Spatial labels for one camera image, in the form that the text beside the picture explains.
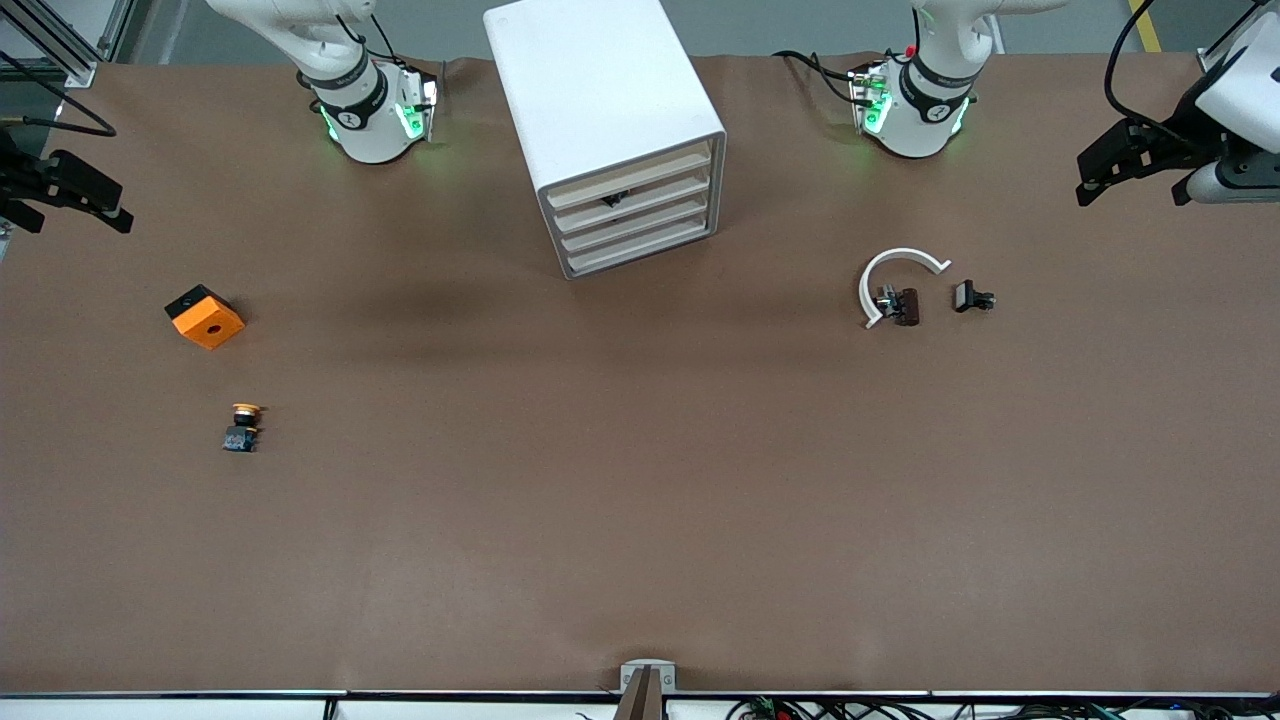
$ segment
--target brown tabletop surface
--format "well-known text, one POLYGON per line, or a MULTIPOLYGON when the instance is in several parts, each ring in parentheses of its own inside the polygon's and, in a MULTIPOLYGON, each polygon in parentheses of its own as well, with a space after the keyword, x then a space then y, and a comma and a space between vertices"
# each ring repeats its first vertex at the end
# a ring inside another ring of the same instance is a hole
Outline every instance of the brown tabletop surface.
MULTIPOLYGON (((105 68, 120 136, 50 146, 133 233, 51 211, 0 264, 0 689, 1275 689, 1280 208, 1078 208, 1103 61, 995 58, 908 161, 795 64, 696 60, 721 232, 576 282, 490 63, 385 167, 292 67, 105 68), (863 329, 904 245, 955 264, 863 329), (214 352, 196 283, 248 320, 214 352)), ((1164 117, 1194 64, 1120 74, 1164 117)))

